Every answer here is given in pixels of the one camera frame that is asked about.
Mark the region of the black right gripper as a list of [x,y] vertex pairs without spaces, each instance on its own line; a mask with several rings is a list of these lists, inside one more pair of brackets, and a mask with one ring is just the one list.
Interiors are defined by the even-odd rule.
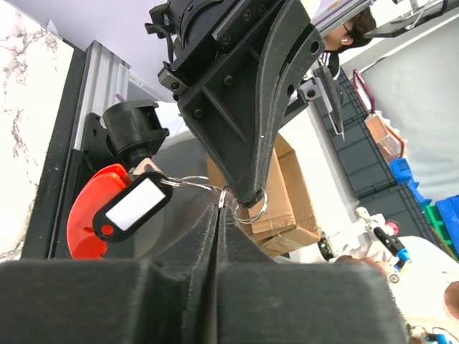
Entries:
[[165,39],[158,72],[235,198],[262,198],[290,96],[324,47],[300,1],[168,1],[148,34]]

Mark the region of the red handled key organizer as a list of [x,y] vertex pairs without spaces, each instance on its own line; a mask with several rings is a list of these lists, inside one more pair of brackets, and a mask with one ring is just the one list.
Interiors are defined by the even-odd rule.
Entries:
[[78,194],[67,220],[67,247],[73,259],[103,259],[109,243],[133,236],[172,199],[174,189],[197,187],[226,204],[229,188],[208,184],[206,176],[166,176],[150,160],[129,173],[119,163],[95,173]]

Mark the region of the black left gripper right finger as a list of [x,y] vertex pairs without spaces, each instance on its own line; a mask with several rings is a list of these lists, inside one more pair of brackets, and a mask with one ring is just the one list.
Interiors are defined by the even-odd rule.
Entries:
[[382,273],[366,263],[282,264],[220,208],[216,225],[218,343],[406,343]]

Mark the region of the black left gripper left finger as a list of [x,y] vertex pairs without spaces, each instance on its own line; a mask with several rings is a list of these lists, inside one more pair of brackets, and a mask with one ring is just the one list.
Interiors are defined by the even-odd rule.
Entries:
[[1,265],[3,343],[215,343],[219,211],[146,259]]

